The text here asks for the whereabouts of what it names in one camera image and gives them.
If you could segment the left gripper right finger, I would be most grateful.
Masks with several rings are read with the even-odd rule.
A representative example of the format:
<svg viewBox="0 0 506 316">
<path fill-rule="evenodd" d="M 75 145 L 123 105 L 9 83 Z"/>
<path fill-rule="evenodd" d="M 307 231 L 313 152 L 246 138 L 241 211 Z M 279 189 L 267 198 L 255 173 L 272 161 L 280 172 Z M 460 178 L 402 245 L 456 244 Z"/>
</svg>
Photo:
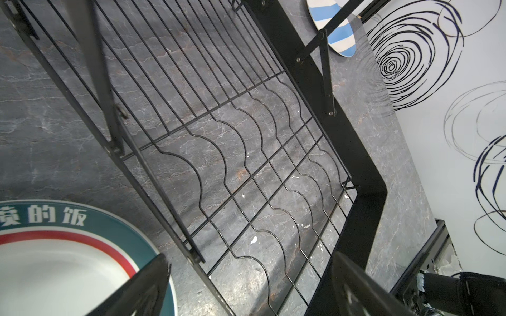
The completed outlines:
<svg viewBox="0 0 506 316">
<path fill-rule="evenodd" d="M 333 289 L 340 315 L 412 315 L 345 254 L 333 255 Z"/>
</svg>

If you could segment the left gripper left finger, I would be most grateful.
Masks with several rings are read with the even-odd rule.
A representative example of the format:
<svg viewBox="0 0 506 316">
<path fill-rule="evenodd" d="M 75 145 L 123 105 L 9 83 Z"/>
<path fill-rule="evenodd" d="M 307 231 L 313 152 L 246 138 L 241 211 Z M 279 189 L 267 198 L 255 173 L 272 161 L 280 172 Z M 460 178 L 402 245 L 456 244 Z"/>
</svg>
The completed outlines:
<svg viewBox="0 0 506 316">
<path fill-rule="evenodd" d="M 160 315 L 169 288 L 169 272 L 166 257 L 155 256 L 88 316 Z"/>
</svg>

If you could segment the black wire dish rack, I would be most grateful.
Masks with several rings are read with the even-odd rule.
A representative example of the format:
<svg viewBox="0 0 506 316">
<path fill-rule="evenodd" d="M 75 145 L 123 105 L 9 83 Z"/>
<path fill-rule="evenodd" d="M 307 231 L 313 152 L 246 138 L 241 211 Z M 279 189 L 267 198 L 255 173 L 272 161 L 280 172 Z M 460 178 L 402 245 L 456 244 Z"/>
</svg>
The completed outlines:
<svg viewBox="0 0 506 316">
<path fill-rule="evenodd" d="M 336 315 L 322 290 L 358 178 L 274 41 L 230 1 L 94 1 L 113 142 L 63 1 L 1 2 L 1 199 L 93 205 L 144 229 L 192 315 Z"/>
</svg>

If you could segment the blue striped plate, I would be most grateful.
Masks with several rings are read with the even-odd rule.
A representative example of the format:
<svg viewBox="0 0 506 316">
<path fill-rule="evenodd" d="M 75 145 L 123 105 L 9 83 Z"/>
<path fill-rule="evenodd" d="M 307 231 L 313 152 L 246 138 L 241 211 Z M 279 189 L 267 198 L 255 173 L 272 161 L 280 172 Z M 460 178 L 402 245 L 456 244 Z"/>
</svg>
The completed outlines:
<svg viewBox="0 0 506 316">
<path fill-rule="evenodd" d="M 317 30 L 323 29 L 342 9 L 346 1 L 307 0 L 306 5 Z M 328 34 L 329 47 L 342 57 L 351 58 L 357 50 L 353 29 L 348 18 Z"/>
</svg>

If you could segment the red green rimmed plate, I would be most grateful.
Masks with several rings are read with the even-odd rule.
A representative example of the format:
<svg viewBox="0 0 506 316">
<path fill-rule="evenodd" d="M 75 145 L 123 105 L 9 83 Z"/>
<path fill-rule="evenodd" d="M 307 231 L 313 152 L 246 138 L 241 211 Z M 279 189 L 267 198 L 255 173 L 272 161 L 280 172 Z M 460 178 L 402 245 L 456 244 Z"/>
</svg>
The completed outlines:
<svg viewBox="0 0 506 316">
<path fill-rule="evenodd" d="M 86 315 L 159 254 L 121 217 L 60 200 L 1 202 L 1 314 Z"/>
</svg>

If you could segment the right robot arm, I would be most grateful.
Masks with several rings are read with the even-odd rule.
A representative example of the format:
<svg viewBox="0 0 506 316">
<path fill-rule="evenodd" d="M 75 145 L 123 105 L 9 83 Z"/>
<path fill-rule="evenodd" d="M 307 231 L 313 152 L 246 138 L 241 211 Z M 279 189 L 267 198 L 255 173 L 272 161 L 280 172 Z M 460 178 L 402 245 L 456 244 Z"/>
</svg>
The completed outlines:
<svg viewBox="0 0 506 316">
<path fill-rule="evenodd" d="M 505 315 L 505 279 L 472 272 L 420 273 L 417 287 L 431 307 L 453 315 Z"/>
</svg>

